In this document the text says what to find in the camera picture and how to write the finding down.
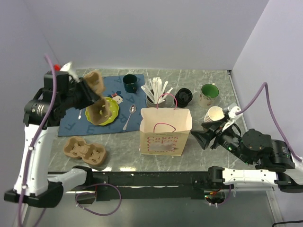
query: blue mat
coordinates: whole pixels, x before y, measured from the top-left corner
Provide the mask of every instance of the blue mat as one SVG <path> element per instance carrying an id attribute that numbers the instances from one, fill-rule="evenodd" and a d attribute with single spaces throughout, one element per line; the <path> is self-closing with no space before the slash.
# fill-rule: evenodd
<path id="1" fill-rule="evenodd" d="M 119 115 L 114 122 L 106 126 L 97 126 L 88 122 L 85 116 L 85 109 L 82 110 L 81 118 L 78 120 L 79 110 L 74 108 L 69 109 L 66 112 L 65 117 L 60 122 L 58 136 L 84 136 L 84 135 L 96 135 L 106 133 L 118 133 L 125 132 L 123 127 L 129 116 L 129 108 L 132 104 L 135 104 L 137 110 L 132 114 L 126 131 L 137 131 L 140 128 L 142 120 L 141 109 L 146 107 L 146 96 L 140 88 L 144 84 L 144 75 L 137 74 L 138 78 L 138 90 L 137 93 L 127 93 L 123 86 L 123 76 L 104 77 L 104 84 L 106 91 L 103 92 L 103 96 L 112 97 L 116 96 L 115 100 L 123 100 L 119 103 Z"/>

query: metal spoon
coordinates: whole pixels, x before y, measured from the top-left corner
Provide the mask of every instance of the metal spoon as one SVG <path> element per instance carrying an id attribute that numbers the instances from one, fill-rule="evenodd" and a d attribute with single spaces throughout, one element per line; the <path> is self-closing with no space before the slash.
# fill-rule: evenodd
<path id="1" fill-rule="evenodd" d="M 136 105 L 135 105 L 135 104 L 133 104 L 133 105 L 129 108 L 129 112 L 130 112 L 131 114 L 129 115 L 129 117 L 128 117 L 128 119 L 127 119 L 127 122 L 126 122 L 126 124 L 125 124 L 125 126 L 123 127 L 123 130 L 124 130 L 124 131 L 125 131 L 126 128 L 127 128 L 127 124 L 128 124 L 129 119 L 131 118 L 131 115 L 132 115 L 134 112 L 136 112 Z"/>

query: paper bag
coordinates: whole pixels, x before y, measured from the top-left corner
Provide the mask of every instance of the paper bag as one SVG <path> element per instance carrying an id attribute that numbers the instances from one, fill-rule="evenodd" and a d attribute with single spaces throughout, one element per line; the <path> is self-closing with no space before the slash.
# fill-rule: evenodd
<path id="1" fill-rule="evenodd" d="M 189 109 L 142 108 L 140 152 L 182 155 L 193 121 Z"/>

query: yellow plate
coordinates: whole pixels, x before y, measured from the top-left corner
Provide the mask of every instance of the yellow plate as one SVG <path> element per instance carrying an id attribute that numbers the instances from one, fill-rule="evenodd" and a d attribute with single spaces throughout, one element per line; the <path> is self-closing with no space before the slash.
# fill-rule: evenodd
<path id="1" fill-rule="evenodd" d="M 119 115 L 119 105 L 118 105 L 118 103 L 117 103 L 114 99 L 112 99 L 112 98 L 110 98 L 110 97 L 106 97 L 105 99 L 106 99 L 106 101 L 109 102 L 109 110 L 110 110 L 110 112 L 112 112 L 112 115 L 111 115 L 111 117 L 108 118 L 108 120 L 107 120 L 106 122 L 103 122 L 103 123 L 100 124 L 100 125 L 102 125 L 102 126 L 107 125 L 107 124 L 110 124 L 110 123 L 113 122 L 113 121 L 117 118 L 117 116 Z M 90 121 L 89 111 L 88 111 L 87 108 L 86 108 L 86 110 L 85 110 L 85 116 L 86 116 L 87 120 L 88 120 L 90 123 L 92 123 L 92 122 Z"/>

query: red object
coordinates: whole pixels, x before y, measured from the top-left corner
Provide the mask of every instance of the red object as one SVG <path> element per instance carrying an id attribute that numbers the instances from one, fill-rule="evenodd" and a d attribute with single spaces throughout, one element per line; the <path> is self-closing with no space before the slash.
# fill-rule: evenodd
<path id="1" fill-rule="evenodd" d="M 54 65 L 53 68 L 55 69 L 55 71 L 60 71 L 61 69 L 61 65 Z"/>

